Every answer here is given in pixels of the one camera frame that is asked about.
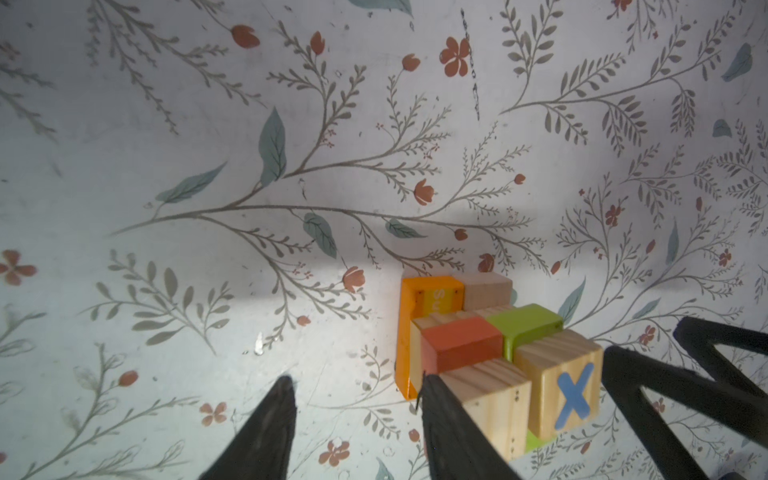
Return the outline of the red wood block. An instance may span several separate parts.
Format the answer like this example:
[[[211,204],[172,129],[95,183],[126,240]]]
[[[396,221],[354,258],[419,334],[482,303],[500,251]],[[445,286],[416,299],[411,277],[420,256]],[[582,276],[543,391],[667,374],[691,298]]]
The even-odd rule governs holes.
[[[475,316],[430,327],[421,334],[422,371],[440,374],[502,357],[503,337]]]

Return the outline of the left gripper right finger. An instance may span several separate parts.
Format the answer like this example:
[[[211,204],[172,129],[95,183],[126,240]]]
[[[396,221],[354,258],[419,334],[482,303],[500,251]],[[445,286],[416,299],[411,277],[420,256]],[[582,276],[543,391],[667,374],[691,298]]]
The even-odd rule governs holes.
[[[432,479],[520,479],[439,376],[424,377],[419,403]]]

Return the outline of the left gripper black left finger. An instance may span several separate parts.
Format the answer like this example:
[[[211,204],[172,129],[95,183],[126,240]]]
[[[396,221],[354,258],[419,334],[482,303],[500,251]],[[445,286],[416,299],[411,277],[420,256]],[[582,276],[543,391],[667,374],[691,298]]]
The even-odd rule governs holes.
[[[294,383],[283,375],[200,479],[286,479],[296,418]]]

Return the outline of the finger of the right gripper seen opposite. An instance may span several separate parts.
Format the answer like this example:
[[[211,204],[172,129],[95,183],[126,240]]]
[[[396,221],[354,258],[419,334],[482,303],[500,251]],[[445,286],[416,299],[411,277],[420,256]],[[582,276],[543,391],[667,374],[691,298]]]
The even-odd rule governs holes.
[[[605,350],[602,383],[646,448],[665,479],[705,479],[707,475],[673,434],[644,387],[675,400],[767,446],[767,393],[718,350],[726,345],[767,353],[767,335],[695,317],[679,321],[678,344],[709,374],[707,378],[682,367],[611,346]]]

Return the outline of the small letter cube X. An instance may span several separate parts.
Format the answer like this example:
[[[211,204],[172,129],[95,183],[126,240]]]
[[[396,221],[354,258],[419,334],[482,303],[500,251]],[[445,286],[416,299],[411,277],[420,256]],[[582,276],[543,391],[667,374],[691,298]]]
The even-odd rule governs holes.
[[[532,382],[529,430],[551,440],[599,412],[604,350],[563,330],[517,348],[513,363]]]

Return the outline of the natural wood rectangular block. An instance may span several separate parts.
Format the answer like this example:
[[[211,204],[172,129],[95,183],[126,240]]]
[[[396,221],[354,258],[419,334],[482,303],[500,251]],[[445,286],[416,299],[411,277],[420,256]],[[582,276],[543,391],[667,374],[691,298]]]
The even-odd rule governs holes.
[[[456,278],[464,285],[464,310],[481,310],[510,304],[513,282],[503,275],[479,272],[457,275]]]

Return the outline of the orange yellow cylinder block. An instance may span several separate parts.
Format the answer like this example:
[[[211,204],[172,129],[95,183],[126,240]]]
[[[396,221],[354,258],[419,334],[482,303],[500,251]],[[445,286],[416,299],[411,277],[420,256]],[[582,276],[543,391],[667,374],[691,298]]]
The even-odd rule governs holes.
[[[463,308],[465,287],[451,276],[406,278],[401,283],[395,359],[395,384],[404,399],[415,400],[416,364],[421,362],[419,328],[414,321]]]

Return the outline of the green wood block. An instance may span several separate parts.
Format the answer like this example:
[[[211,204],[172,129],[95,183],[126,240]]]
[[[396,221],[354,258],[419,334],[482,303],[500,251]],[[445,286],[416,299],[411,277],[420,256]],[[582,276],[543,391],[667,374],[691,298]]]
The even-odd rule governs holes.
[[[492,313],[485,320],[501,332],[502,355],[510,362],[514,361],[518,347],[561,332],[564,327],[559,314],[538,304]]]

